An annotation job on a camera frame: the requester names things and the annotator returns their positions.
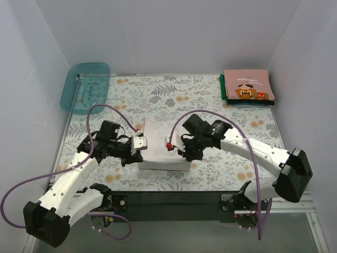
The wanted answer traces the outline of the white t shirt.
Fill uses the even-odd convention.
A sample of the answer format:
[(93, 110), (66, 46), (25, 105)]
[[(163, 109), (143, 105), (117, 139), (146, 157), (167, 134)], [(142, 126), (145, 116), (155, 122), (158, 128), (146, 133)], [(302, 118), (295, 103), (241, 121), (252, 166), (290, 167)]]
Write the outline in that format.
[(189, 171), (191, 163), (181, 157), (177, 150), (168, 151), (165, 138), (170, 136), (174, 122), (156, 121), (147, 118), (144, 123), (144, 135), (147, 149), (141, 151), (143, 161), (138, 163), (141, 170)]

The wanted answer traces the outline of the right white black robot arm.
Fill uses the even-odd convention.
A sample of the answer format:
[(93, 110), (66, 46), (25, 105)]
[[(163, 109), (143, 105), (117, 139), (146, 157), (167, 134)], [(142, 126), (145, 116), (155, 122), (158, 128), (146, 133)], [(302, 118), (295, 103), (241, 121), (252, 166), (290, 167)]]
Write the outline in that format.
[(245, 182), (224, 202), (232, 210), (248, 210), (277, 197), (298, 203), (312, 179), (313, 172), (302, 149), (289, 151), (248, 138), (229, 120), (216, 120), (210, 124), (192, 114), (182, 126), (187, 133), (172, 132), (165, 145), (168, 150), (177, 149), (186, 161), (201, 161), (206, 148), (217, 148), (244, 157), (271, 174), (269, 178)]

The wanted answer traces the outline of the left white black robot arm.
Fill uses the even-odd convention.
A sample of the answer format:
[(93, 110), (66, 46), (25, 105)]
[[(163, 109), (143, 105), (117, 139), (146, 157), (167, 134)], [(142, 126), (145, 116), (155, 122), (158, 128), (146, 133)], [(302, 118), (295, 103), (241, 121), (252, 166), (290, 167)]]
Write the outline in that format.
[(70, 166), (50, 189), (24, 209), (26, 232), (52, 247), (60, 246), (70, 228), (93, 210), (114, 211), (116, 197), (111, 189), (95, 183), (76, 197), (81, 184), (100, 163), (109, 157), (119, 158), (121, 165), (143, 161), (141, 151), (147, 139), (141, 130), (132, 137), (119, 135), (120, 124), (105, 120), (98, 131), (89, 133), (77, 147)]

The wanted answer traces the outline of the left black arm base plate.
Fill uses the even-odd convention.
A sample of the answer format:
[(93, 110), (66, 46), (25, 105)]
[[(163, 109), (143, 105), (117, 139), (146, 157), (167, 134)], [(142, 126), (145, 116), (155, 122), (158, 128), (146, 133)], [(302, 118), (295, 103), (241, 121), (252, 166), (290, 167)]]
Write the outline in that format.
[(124, 194), (109, 195), (106, 199), (106, 210), (126, 212), (128, 210), (129, 197)]

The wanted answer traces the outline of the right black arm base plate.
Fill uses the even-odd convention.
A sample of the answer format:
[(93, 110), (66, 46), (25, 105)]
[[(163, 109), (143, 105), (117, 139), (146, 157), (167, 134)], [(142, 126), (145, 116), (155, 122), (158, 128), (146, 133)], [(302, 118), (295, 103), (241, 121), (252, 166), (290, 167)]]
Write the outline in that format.
[(222, 194), (220, 206), (228, 211), (257, 211), (257, 203), (252, 202), (244, 194)]

